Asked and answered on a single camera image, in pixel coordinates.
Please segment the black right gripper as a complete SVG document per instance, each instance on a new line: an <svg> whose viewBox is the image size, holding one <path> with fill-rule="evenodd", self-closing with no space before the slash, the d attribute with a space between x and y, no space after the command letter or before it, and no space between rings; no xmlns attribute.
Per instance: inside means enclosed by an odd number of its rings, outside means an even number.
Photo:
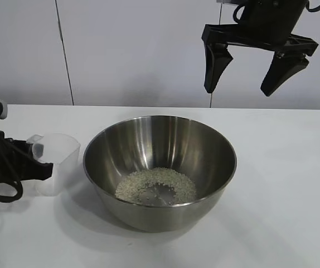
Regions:
<svg viewBox="0 0 320 268"><path fill-rule="evenodd" d="M261 84L265 96L271 96L284 82L308 66L305 55L312 56L318 47L313 39L292 33L308 1L246 1L235 8L234 24L206 24L202 33L205 44L205 81L213 93L220 76L233 60L227 46L253 47L275 54Z"/></svg>

